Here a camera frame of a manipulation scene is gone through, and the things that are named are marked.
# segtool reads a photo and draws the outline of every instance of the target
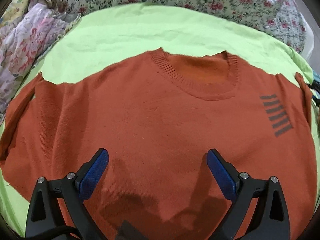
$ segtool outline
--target light green sheet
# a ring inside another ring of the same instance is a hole
[[[257,30],[184,8],[132,4],[83,17],[31,71],[24,83],[39,70],[46,80],[56,84],[78,82],[112,63],[159,47],[193,56],[227,50],[268,73],[282,73],[296,85],[295,72],[300,72],[308,82],[313,80],[312,70],[302,57]],[[317,109],[313,103],[312,110],[312,136],[319,168]],[[3,180],[2,175],[0,192],[0,212],[13,229],[24,235],[28,202]]]

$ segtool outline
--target orange sweater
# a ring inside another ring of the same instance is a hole
[[[38,177],[77,171],[102,147],[109,166],[84,203],[109,239],[128,220],[150,240],[204,240],[230,205],[205,162],[217,148],[238,171],[279,178],[295,239],[312,217],[317,184],[311,92],[296,76],[302,89],[227,52],[161,49],[76,84],[38,75],[7,110],[4,178],[30,200]]]

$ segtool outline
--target crew neck collar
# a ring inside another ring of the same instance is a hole
[[[185,78],[178,73],[168,60],[168,52],[159,48],[149,51],[153,63],[160,69],[160,73],[174,85],[186,93],[203,100],[222,100],[234,97],[240,80],[238,56],[223,51],[228,62],[228,76],[219,83],[201,83]]]

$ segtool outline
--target blue textured pad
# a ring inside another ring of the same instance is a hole
[[[234,202],[237,198],[236,183],[211,150],[207,154],[207,165],[217,181],[224,197]]]
[[[91,197],[108,163],[109,154],[106,150],[103,150],[79,184],[78,196],[81,201]]]

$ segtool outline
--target metal bolt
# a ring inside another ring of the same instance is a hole
[[[242,179],[247,179],[247,178],[249,178],[249,174],[246,173],[246,172],[241,172],[241,173],[240,173],[240,177],[241,177]]]
[[[271,181],[274,182],[274,183],[277,183],[278,182],[278,178],[275,177],[275,176],[272,176],[271,177]]]
[[[38,179],[38,183],[42,183],[42,182],[44,182],[44,180],[45,180],[44,177],[40,177],[40,178]]]
[[[73,172],[70,172],[67,174],[67,179],[73,179],[75,177],[75,174]]]

